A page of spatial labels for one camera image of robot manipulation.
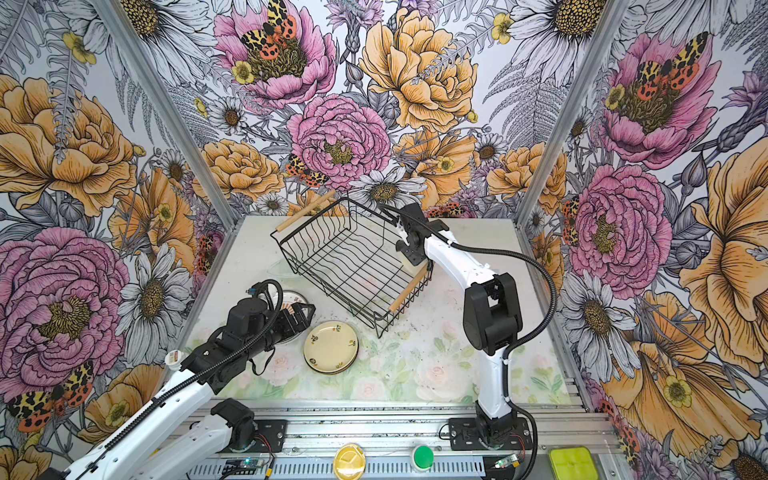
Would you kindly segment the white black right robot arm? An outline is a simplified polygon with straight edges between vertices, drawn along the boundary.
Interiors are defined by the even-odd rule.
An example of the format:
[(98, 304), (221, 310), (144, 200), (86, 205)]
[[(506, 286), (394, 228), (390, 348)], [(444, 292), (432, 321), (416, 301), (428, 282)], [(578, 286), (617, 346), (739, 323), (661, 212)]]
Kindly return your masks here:
[(396, 250), (406, 262), (431, 261), (463, 289), (463, 331), (471, 346), (485, 354), (480, 368), (479, 415), (493, 421), (510, 415), (504, 349), (522, 328), (515, 280), (478, 261), (440, 221), (409, 219), (401, 214), (399, 235)]

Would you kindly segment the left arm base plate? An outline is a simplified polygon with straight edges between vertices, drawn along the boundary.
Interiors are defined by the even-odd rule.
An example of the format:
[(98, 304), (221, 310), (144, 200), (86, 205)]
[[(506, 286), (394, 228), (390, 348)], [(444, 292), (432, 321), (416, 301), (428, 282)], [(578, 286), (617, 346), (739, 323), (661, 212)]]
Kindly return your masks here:
[(253, 420), (251, 425), (245, 429), (246, 442), (241, 452), (248, 454), (281, 453), (287, 437), (287, 426), (288, 422), (286, 420)]

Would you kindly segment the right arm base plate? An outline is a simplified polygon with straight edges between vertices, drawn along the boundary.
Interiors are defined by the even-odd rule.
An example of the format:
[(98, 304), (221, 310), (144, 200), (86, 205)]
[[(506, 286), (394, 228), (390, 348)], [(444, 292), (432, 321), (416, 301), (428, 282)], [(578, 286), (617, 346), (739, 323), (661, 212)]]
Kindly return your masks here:
[(450, 418), (448, 421), (448, 441), (452, 451), (528, 450), (533, 444), (531, 433), (528, 421), (519, 419), (510, 433), (487, 443), (481, 439), (475, 418)]

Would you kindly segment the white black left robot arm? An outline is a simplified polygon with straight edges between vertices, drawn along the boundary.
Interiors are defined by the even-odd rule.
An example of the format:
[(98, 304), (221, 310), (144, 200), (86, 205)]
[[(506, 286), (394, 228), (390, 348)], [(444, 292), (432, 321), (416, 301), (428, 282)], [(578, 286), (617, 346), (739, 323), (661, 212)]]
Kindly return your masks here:
[(316, 308), (259, 297), (240, 300), (181, 363), (164, 387), (93, 451), (44, 479), (173, 479), (222, 450), (245, 451), (263, 436), (252, 410), (228, 398), (185, 435), (166, 440), (190, 415), (246, 370), (251, 360), (307, 330)]

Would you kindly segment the black wire dish rack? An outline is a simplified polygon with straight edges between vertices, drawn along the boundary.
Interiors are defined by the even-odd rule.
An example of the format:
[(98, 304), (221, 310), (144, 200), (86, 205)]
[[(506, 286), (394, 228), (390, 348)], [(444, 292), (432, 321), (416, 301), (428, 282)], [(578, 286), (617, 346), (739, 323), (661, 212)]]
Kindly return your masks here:
[(413, 266), (396, 251), (395, 219), (330, 190), (271, 233), (293, 273), (380, 337), (431, 280), (433, 263)]

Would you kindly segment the beige small plate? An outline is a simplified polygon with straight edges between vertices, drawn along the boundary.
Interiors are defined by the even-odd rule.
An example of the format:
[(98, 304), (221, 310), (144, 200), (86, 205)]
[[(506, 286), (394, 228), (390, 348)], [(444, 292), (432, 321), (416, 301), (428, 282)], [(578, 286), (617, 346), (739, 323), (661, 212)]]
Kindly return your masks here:
[(360, 342), (352, 326), (342, 321), (327, 321), (313, 327), (303, 345), (308, 366), (322, 374), (337, 374), (356, 360)]

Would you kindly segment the cream small plate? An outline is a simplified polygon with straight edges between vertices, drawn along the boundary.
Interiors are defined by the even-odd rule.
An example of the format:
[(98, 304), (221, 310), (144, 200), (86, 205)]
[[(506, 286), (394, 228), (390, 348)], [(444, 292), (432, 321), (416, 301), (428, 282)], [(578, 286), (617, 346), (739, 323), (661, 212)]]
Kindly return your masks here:
[(428, 257), (423, 247), (406, 245), (399, 248), (399, 253), (412, 267), (420, 268), (422, 264), (428, 261)]

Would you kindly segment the white plate orange pattern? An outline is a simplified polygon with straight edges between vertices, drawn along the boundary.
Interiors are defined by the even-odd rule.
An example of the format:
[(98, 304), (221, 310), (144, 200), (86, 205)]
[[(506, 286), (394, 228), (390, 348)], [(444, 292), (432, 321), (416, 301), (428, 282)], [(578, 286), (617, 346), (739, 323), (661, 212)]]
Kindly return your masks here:
[(287, 315), (294, 315), (296, 313), (295, 304), (307, 304), (308, 301), (305, 296), (293, 290), (284, 290), (282, 296), (282, 302), (280, 304), (280, 310)]

